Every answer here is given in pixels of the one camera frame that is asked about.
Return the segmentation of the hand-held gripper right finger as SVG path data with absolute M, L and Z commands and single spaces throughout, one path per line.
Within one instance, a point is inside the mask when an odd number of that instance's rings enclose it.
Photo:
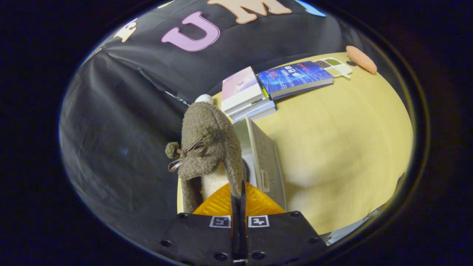
M 286 212 L 260 189 L 244 183 L 247 266 L 311 264 L 328 246 L 300 211 Z

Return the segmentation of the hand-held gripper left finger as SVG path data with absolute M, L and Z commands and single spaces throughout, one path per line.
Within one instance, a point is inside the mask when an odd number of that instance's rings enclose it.
M 240 259 L 240 201 L 229 184 L 193 213 L 174 217 L 159 241 L 159 252 L 189 266 L 234 266 Z

